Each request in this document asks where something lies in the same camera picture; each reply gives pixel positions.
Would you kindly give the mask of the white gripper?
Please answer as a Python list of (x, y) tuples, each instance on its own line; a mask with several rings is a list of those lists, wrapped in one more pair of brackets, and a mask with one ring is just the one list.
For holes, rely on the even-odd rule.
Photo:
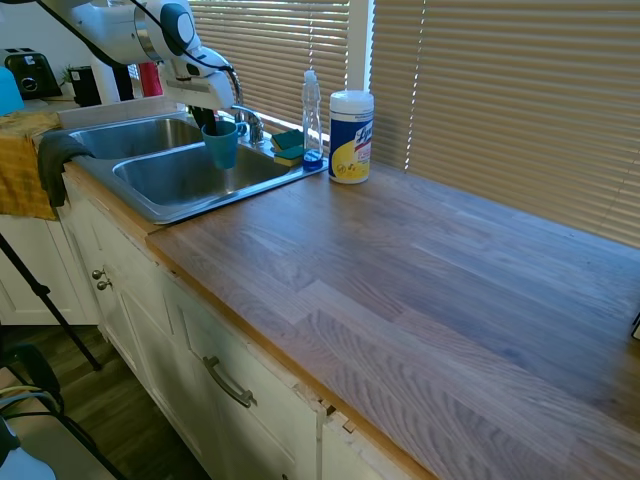
[(203, 126), (206, 135), (218, 135), (214, 110), (224, 110), (235, 104), (234, 90), (225, 73), (214, 72), (205, 78), (179, 80), (170, 69), (160, 68), (159, 79), (165, 96), (176, 103), (191, 106), (191, 115), (199, 128)]

